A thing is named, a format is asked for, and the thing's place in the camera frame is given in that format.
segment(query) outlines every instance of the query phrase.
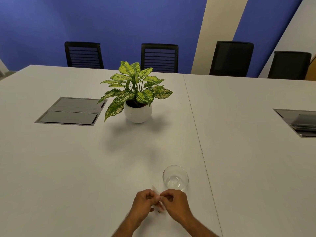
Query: black chair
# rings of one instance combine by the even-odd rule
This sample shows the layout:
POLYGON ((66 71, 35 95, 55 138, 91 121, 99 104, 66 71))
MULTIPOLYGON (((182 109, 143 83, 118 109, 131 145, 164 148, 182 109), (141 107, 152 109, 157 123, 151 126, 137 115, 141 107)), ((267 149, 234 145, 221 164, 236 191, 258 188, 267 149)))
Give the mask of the black chair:
POLYGON ((100 43, 65 42, 68 67, 104 69, 100 43))
POLYGON ((246 77, 253 47, 250 42, 218 41, 210 75, 246 77))
POLYGON ((311 57, 309 52, 275 51, 268 78, 304 80, 311 57))
POLYGON ((178 45, 142 44, 141 70, 152 67, 154 72, 178 73, 178 45))

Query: person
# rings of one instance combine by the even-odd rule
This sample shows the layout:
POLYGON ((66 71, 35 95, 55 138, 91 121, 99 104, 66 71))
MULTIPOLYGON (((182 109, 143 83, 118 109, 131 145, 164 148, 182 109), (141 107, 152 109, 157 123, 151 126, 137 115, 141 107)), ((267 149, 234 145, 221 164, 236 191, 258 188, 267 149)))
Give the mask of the person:
POLYGON ((149 212, 154 211, 152 206, 159 205, 160 200, 172 219, 180 223, 192 237, 218 237, 192 215, 186 194, 172 189, 160 195, 149 189, 138 192, 130 212, 112 237, 132 236, 149 212))

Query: tabletop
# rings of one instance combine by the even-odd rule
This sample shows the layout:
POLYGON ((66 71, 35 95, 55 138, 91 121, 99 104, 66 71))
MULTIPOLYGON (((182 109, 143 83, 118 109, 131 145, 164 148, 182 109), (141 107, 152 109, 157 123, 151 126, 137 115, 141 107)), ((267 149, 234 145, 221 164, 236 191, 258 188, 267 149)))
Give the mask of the tabletop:
MULTIPOLYGON (((169 165, 189 176, 193 214, 221 234, 182 74, 155 73, 174 93, 134 124, 120 113, 93 127, 34 123, 60 97, 100 98, 118 71, 31 65, 0 81, 0 236, 111 236, 136 193, 163 191, 169 165)), ((150 213, 134 236, 188 236, 150 213)))
POLYGON ((223 236, 314 236, 316 139, 273 110, 316 110, 316 82, 184 75, 223 236))

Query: soil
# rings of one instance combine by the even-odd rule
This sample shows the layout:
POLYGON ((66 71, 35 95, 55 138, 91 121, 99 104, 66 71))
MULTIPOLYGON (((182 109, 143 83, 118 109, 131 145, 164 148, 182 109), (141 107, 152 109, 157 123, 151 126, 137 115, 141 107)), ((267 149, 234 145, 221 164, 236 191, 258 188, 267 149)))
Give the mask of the soil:
POLYGON ((147 105, 147 104, 139 103, 137 100, 127 100, 126 104, 132 108, 141 108, 147 105))

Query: table seam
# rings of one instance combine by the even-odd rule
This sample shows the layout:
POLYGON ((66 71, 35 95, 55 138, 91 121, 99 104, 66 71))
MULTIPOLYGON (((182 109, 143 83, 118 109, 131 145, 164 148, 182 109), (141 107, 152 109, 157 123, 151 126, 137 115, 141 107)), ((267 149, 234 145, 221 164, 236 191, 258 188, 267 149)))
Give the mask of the table seam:
POLYGON ((184 74, 183 74, 183 80, 184 80, 184 84, 185 84, 185 88, 186 88, 186 93, 187 93, 187 95, 188 95, 188 99, 189 99, 189 103, 190 103, 190 108, 191 108, 191 112, 192 112, 192 116, 193 116, 193 121, 194 121, 195 129, 196 129, 196 131, 197 131, 197 138, 198 138, 198 141, 199 141, 199 144, 200 144, 200 149, 201 149, 201 152, 202 152, 202 157, 203 157, 203 161, 204 161, 204 166, 205 166, 205 170, 206 170, 207 179, 209 180, 209 185, 210 185, 210 188, 211 188, 212 198, 213 198, 213 202, 214 202, 214 206, 215 206, 215 211, 216 211, 216 215, 217 215, 219 227, 220 227, 220 229, 221 229, 222 237, 224 237, 224 236, 223 236, 222 227, 221 227, 221 223, 220 223, 220 221, 219 221, 219 217, 218 217, 218 213, 217 213, 217 208, 216 208, 216 204, 215 204, 215 200, 214 200, 214 196, 213 196, 213 191, 212 191, 212 187, 211 187, 211 183, 210 183, 210 179, 209 179, 209 174, 208 174, 208 172, 207 172, 207 168, 206 168, 206 164, 205 164, 205 159, 204 159, 204 155, 203 155, 203 151, 202 151, 202 146, 201 146, 201 142, 200 142, 200 137, 199 137, 199 135, 198 135, 198 129, 197 129, 197 126, 196 126, 196 123, 195 123, 194 114, 193 114, 193 110, 192 110, 192 106, 191 106, 191 101, 190 101, 190 97, 189 97, 189 92, 188 92, 188 88, 187 88, 187 86, 186 86, 184 74))

